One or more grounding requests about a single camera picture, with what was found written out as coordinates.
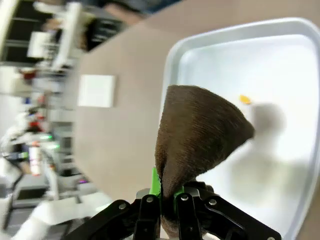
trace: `towel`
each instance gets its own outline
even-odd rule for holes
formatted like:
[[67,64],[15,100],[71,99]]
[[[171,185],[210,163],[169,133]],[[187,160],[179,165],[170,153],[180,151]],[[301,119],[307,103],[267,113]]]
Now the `towel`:
[[184,184],[223,162],[254,132],[235,105],[209,90],[189,85],[168,87],[155,165],[162,185],[161,223],[170,238],[179,236],[170,198]]

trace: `table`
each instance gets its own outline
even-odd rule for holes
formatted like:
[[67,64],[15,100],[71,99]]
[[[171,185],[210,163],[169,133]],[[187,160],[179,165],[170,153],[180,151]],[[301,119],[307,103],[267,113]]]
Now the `table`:
[[[319,9],[318,0],[184,0],[90,52],[68,83],[70,94],[65,97],[68,108],[76,110],[76,164],[113,199],[132,201],[151,182],[170,48],[191,35],[267,19],[303,17],[320,26]],[[113,108],[77,106],[83,74],[117,77]],[[299,239],[315,239],[319,221],[320,192]]]

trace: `white bottle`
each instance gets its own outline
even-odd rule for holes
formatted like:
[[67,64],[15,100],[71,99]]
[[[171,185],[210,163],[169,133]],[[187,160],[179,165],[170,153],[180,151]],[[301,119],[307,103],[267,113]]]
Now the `white bottle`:
[[34,142],[29,148],[30,170],[33,176],[42,174],[41,151],[38,143]]

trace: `person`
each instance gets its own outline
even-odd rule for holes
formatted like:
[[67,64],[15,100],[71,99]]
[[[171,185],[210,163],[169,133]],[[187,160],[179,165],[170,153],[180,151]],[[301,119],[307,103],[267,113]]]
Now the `person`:
[[80,2],[86,6],[103,8],[106,12],[132,26],[168,6],[182,0],[38,0],[51,5]]

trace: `screw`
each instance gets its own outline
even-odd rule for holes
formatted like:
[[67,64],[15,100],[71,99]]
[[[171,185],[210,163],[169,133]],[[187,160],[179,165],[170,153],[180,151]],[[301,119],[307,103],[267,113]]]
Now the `screw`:
[[214,205],[217,204],[217,201],[214,200],[214,199],[210,199],[209,204],[210,204],[211,206],[214,206]]
[[188,196],[187,196],[187,195],[183,195],[183,196],[181,197],[181,200],[182,200],[182,201],[187,201],[187,200],[188,200]]
[[119,205],[119,209],[120,210],[123,210],[123,209],[125,209],[126,208],[126,204],[125,203],[122,203],[121,205]]
[[147,203],[152,203],[153,200],[154,200],[154,198],[153,198],[152,196],[150,196],[150,197],[148,197],[148,198],[146,199],[146,202],[147,202]]

